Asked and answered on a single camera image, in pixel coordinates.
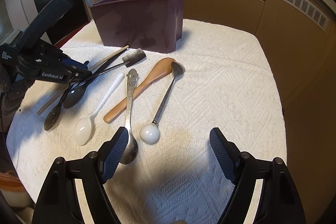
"textured cloth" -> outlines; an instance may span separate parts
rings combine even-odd
[[[92,64],[117,50],[102,45],[94,22],[62,49],[73,59]],[[184,219],[189,224],[215,224],[233,185],[224,177],[210,147],[213,127],[219,127],[229,141],[257,159],[279,156],[286,160],[281,104],[266,57],[255,36],[194,20],[184,20],[175,52],[146,54],[145,60],[133,66],[139,74],[137,85],[164,57],[174,58],[186,71],[172,89],[159,121],[161,135],[156,144],[145,144],[139,131],[152,121],[172,74],[152,84],[133,102],[131,125],[139,153],[131,164],[119,164],[105,184],[107,195],[121,223],[169,224]],[[103,116],[126,96],[126,80],[95,118],[92,139],[76,146],[72,137],[78,119],[94,109],[114,76],[129,70],[122,67],[98,77],[77,105],[62,110],[57,126],[48,132],[43,123],[57,102],[40,116],[36,112],[57,84],[36,81],[28,90],[21,111],[14,117],[7,146],[34,201],[56,157],[73,160],[98,150],[125,124],[125,112],[111,124],[105,123]],[[85,223],[93,223],[81,181],[76,185]],[[260,191],[261,181],[257,181],[245,223],[253,222]]]

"plastic container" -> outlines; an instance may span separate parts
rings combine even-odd
[[[90,10],[104,46],[170,53],[182,37],[184,0],[102,0]]]

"gloved hand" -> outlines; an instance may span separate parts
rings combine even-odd
[[[22,79],[12,84],[6,68],[0,63],[0,92],[5,93],[1,104],[2,115],[8,116],[19,109],[27,90],[34,82]]]

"white vent grille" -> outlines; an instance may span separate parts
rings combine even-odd
[[[309,17],[323,31],[326,31],[329,18],[308,0],[283,0]]]

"wooden spoon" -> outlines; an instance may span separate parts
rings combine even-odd
[[[137,98],[153,82],[170,74],[172,72],[171,63],[173,61],[175,60],[170,57],[166,57],[159,60],[152,68],[151,72],[147,75],[145,80],[143,80],[142,83],[135,88],[133,93],[133,100]],[[125,109],[126,109],[126,98],[122,100],[119,104],[117,104],[114,108],[112,108],[108,113],[106,113],[106,115],[104,116],[104,121],[111,122]]]

